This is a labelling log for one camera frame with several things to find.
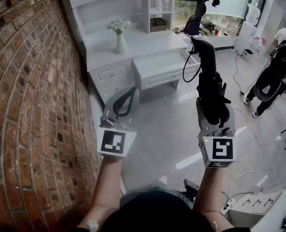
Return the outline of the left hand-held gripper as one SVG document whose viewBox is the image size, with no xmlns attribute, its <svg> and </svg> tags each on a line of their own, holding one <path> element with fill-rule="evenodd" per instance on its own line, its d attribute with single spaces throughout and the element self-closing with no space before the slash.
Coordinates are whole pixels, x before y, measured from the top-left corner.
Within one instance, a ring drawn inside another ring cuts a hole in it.
<svg viewBox="0 0 286 232">
<path fill-rule="evenodd" d="M 139 107 L 139 89 L 136 86 L 119 90 L 111 96 L 97 129 L 97 152 L 102 156 L 125 158 L 136 138 L 130 130 Z"/>
</svg>

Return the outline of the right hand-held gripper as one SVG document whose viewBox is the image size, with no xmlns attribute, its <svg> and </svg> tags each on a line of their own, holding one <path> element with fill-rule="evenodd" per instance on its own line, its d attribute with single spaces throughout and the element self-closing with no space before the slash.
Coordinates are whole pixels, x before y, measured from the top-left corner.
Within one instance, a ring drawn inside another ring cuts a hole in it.
<svg viewBox="0 0 286 232">
<path fill-rule="evenodd" d="M 196 100 L 198 123 L 201 132 L 198 135 L 204 165 L 206 168 L 226 168 L 235 162 L 235 111 L 231 104 L 224 103 L 220 109 L 220 124 L 210 124 L 203 112 L 200 98 Z"/>
</svg>

